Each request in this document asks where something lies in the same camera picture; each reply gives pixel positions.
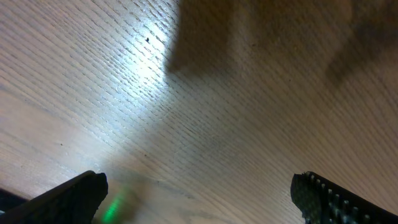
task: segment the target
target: black plastic object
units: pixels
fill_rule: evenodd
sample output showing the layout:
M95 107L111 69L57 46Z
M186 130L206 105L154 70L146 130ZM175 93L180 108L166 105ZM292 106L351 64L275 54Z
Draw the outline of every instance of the black plastic object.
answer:
M91 223L108 194L104 173L87 171L48 192L7 210L1 224L11 223Z
M385 211L314 172L295 174L290 194L308 224L390 224L398 216Z
M0 189L0 211L6 212L12 208L15 208L23 203L28 202L28 200L14 195L8 191Z

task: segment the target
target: light wood table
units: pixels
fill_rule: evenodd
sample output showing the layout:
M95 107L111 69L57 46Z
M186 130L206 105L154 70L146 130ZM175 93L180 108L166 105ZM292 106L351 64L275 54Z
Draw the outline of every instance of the light wood table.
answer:
M396 9L0 1L0 187L93 170L98 223L296 224L312 170L398 213Z

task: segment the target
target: green led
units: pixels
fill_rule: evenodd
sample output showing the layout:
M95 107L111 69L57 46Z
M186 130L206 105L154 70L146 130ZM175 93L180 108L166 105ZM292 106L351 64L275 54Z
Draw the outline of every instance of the green led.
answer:
M104 217L102 219L103 223L112 223L115 220L120 204L121 204L121 196L119 194L112 201L108 210L105 212Z

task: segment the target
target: black textured edge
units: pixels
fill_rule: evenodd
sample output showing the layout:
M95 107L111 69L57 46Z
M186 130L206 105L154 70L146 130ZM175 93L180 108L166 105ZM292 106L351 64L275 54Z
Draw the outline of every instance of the black textured edge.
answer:
M84 212L90 213L89 216L90 218L92 218L94 216L95 210L98 208L98 205L104 200L105 196L108 194L108 183L106 181L106 176L104 173L96 174L95 172L89 170L53 188L52 190L49 190L48 192L36 198L33 198L27 203L23 203L22 205L2 214L0 216L0 223L18 223L21 218L27 217L32 212L35 212L41 206L45 205L47 202L52 201L53 199L66 192L66 190L75 187L81 182L91 182L93 184L97 184L97 186L95 186L95 190L85 188L86 194L96 194L96 198L88 198L85 203L85 205L88 205L88 207L85 208Z
M0 210L6 212L27 202L27 199L16 196L6 190L0 189Z
M340 218L352 219L345 221L346 223L398 223L397 215L310 171L301 175L294 175L290 187L292 200L294 199L294 183L303 178L308 185L312 186L310 189L318 193L322 201L322 223L328 223L330 214L333 212L335 212L335 216L340 216Z

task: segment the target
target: wooden surface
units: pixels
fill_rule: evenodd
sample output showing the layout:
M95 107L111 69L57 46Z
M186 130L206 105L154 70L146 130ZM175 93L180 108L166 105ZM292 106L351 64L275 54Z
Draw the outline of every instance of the wooden surface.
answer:
M0 187L93 170L98 223L293 224L312 170L398 213L396 5L0 1Z

